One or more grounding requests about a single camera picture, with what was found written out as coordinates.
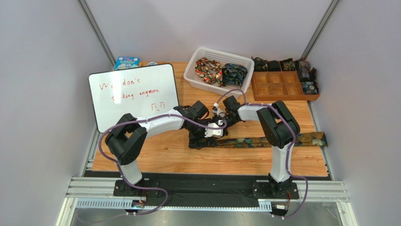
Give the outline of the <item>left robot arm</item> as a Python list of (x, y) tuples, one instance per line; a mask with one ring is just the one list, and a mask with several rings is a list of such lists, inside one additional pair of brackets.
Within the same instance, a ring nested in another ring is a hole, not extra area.
[(225, 127), (222, 120), (201, 120), (207, 112), (205, 105), (198, 101), (193, 106), (176, 106), (153, 117), (135, 118), (129, 113), (123, 115), (118, 123), (109, 129), (104, 142), (114, 155), (112, 161), (117, 164), (126, 184), (135, 187), (142, 179), (137, 158), (146, 139), (180, 129), (186, 129), (201, 137), (222, 135)]

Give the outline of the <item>blue brown floral tie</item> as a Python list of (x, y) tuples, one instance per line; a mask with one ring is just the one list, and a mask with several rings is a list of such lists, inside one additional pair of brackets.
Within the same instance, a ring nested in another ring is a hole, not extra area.
[[(271, 147), (265, 137), (247, 137), (221, 139), (211, 142), (209, 147), (221, 148), (258, 148)], [(324, 132), (309, 132), (298, 134), (294, 146), (328, 146)]]

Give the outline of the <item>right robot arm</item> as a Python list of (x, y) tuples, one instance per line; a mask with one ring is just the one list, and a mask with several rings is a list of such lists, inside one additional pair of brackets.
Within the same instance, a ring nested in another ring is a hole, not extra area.
[(300, 126), (285, 103), (281, 100), (271, 104), (243, 103), (239, 104), (235, 97), (225, 99), (225, 112), (214, 104), (212, 123), (207, 126), (205, 136), (222, 136), (223, 128), (228, 128), (240, 121), (258, 121), (265, 138), (272, 147), (272, 168), (269, 183), (275, 193), (287, 190), (294, 175), (290, 171), (290, 157), (300, 133)]

